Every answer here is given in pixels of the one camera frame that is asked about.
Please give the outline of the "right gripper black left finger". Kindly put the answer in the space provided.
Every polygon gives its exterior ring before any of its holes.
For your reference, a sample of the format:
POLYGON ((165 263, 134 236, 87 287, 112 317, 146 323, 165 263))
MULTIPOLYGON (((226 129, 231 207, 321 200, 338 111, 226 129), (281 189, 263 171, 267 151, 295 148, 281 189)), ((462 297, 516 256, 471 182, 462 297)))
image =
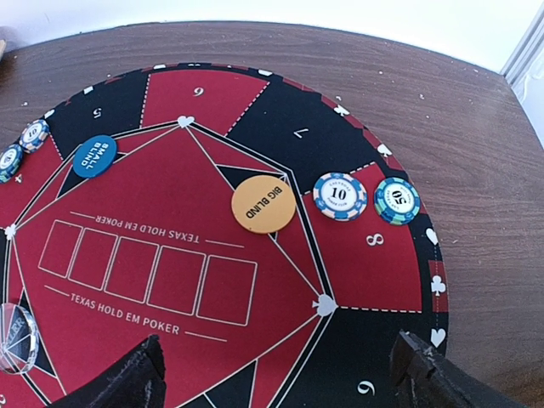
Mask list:
POLYGON ((160 338, 151 335, 94 380, 52 407, 163 407, 167 385, 160 338))

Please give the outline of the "orange big blind button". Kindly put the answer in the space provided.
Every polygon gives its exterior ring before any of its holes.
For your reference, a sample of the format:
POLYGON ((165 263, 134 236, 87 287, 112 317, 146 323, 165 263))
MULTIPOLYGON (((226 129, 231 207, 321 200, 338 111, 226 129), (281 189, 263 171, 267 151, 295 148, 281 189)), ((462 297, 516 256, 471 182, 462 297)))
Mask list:
POLYGON ((297 209, 292 188, 269 175, 250 177, 240 183, 231 198, 235 220, 255 234, 271 234, 286 227, 297 209))

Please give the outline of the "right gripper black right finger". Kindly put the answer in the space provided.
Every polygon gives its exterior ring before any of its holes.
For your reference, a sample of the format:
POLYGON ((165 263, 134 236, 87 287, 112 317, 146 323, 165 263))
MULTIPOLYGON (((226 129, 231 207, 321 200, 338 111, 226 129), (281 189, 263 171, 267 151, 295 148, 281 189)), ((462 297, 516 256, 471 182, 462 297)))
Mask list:
POLYGON ((389 360, 398 407, 520 407, 469 376, 416 334, 400 331, 389 360))

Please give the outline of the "green fifty chips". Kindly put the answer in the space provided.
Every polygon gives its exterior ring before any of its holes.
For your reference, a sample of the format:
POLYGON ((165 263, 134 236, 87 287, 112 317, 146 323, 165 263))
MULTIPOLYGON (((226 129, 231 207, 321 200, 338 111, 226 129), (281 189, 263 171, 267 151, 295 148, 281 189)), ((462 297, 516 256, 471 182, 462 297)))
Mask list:
POLYGON ((9 145, 1 154, 0 181, 7 183, 19 170, 23 161, 24 151, 19 144, 9 145))

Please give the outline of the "blue ten chips sector eight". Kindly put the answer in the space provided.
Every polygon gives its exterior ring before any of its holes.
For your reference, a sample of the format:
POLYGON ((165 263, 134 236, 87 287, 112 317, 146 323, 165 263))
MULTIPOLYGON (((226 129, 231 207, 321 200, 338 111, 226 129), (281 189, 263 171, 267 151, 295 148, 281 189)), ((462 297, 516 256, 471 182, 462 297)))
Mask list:
POLYGON ((335 221, 348 222, 366 209, 364 185, 347 173, 326 173, 314 183, 314 204, 320 212, 335 221))

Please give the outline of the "single green fifty chip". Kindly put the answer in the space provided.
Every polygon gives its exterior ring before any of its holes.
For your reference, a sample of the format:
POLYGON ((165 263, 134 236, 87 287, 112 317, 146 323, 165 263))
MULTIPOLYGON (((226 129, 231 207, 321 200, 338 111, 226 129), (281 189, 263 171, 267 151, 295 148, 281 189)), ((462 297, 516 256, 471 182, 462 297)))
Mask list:
POLYGON ((415 187, 402 178, 382 180, 374 192, 377 214, 392 225, 410 223, 421 210, 421 199, 415 187))

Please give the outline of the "clear acrylic dealer button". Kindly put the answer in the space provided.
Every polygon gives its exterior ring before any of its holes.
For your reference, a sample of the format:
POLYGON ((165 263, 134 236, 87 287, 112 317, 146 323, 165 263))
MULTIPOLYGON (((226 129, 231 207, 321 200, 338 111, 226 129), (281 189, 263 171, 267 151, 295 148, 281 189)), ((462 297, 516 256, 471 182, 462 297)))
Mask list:
POLYGON ((14 303, 1 304, 1 372, 27 373, 36 363, 39 331, 30 312, 14 303))

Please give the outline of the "single blue ten chip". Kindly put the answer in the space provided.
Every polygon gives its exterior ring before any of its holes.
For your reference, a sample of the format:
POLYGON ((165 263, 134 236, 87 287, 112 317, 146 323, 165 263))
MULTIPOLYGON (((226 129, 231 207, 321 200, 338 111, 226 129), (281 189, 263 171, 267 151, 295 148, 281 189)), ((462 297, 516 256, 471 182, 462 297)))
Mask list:
POLYGON ((44 119, 37 119, 22 131, 19 144, 25 153, 31 154, 42 147, 49 135, 48 123, 44 119))

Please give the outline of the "blue small blind button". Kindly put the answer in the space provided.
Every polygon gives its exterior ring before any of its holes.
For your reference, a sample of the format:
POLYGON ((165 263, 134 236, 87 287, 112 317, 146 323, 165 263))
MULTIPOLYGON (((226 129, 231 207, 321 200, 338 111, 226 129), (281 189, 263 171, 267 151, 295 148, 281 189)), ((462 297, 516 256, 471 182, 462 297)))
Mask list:
POLYGON ((73 170, 84 179, 96 178, 110 168, 116 155, 117 143, 111 136, 93 136, 76 150, 73 170))

